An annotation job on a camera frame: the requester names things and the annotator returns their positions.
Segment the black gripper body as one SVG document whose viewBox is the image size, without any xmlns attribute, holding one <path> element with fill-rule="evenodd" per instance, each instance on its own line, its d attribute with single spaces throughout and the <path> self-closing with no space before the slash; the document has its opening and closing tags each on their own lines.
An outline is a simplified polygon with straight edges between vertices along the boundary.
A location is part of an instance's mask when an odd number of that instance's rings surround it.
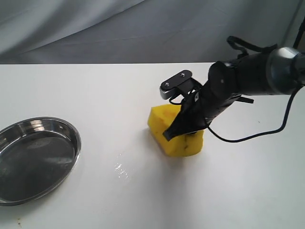
<svg viewBox="0 0 305 229">
<path fill-rule="evenodd" d="M 229 93 L 219 97 L 211 88 L 210 83 L 195 93 L 181 107 L 181 129 L 183 134 L 204 130 L 208 125 L 241 95 Z"/>
</svg>

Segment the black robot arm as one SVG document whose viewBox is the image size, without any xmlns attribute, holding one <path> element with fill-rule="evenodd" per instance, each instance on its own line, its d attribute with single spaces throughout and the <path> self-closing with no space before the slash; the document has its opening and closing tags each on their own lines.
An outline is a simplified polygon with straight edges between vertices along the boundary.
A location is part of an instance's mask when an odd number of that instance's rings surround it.
<svg viewBox="0 0 305 229">
<path fill-rule="evenodd" d="M 287 123 L 292 101 L 305 85 L 305 55 L 293 48 L 247 54 L 229 61 L 217 61 L 204 84 L 183 70 L 160 85 L 163 99 L 172 102 L 182 96 L 180 111 L 164 131 L 166 140 L 209 129 L 212 121 L 234 102 L 253 103 L 254 95 L 288 95 L 281 126 Z"/>
</svg>

